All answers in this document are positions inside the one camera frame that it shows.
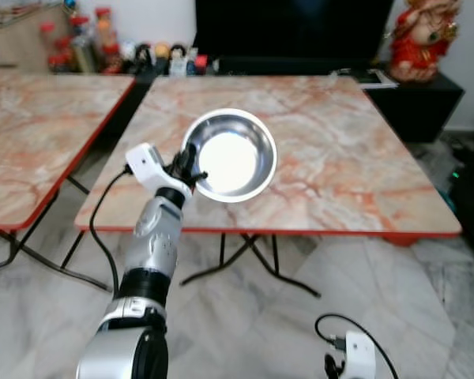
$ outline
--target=marble floor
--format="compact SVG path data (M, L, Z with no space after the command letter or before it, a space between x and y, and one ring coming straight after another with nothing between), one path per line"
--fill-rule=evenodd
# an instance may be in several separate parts
M90 155L75 176L91 186L105 159ZM29 245L61 262L83 200L65 184ZM102 237L122 272L129 236ZM227 244L230 251L240 240ZM267 252L269 244L258 243ZM275 280L251 253L226 272L179 287L185 276L216 264L219 251L216 235L183 235L167 300L170 378L326 377L329 348L315 335L314 320L338 312L374 334L402 379L474 379L474 252L463 239L398 248L379 238L281 237L279 247L284 274L319 289L321 299ZM0 240L0 261L6 254ZM111 282L90 235L69 268ZM20 254L0 272L0 379L73 378L109 301L109 294ZM322 328L344 335L351 327L327 321ZM379 357L377 379L388 377Z

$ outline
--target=black cabinet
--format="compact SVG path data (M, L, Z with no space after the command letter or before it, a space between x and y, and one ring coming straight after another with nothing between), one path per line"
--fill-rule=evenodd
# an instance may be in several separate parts
M403 142L433 142L465 91L443 74L428 84L365 91Z

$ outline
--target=red figurine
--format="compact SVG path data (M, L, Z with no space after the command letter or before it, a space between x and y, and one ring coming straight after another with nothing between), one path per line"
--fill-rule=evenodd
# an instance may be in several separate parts
M402 13L393 32L390 73L398 81L426 82L438 71L457 37L461 0L407 0L411 8Z

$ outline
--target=bowl rim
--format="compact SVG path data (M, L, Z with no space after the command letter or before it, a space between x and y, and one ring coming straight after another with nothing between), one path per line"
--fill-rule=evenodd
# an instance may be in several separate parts
M277 168L276 142L274 141L274 138L272 137L272 134L270 133L267 126L263 123L262 120L260 120L260 118L256 117L254 114L251 114L248 111L243 111L242 109L220 108L220 109L216 109L214 111L210 111L203 114L202 116L200 116L194 122L191 123L190 128L188 128L188 130L184 134L184 139L182 140L182 148L183 149L186 148L186 144L188 143L188 140L190 139L191 134L201 123L207 121L210 118L217 117L217 116L239 116L251 121L256 126L258 126L261 129L261 131L265 134L265 136L269 140L270 146L272 147L272 152L273 152L272 167L269 170L269 174L267 175L265 180L260 184L260 186L242 195L237 195L237 196L221 195L219 193L214 193L207 190L206 188L202 187L199 183L197 183L197 190L205 197L208 197L209 199L212 199L214 201L219 201L222 203L239 203L242 201L247 201L257 196L261 191L263 191L270 184L270 182L272 181L274 177L274 174L276 173L276 168Z

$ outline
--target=metal bowl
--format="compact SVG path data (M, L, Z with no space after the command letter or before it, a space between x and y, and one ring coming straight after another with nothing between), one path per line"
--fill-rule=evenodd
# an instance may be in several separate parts
M256 116L224 108L204 114L186 132L182 148L194 144L193 173L207 171L197 183L204 196L224 203L246 201L272 180L277 165L276 144Z

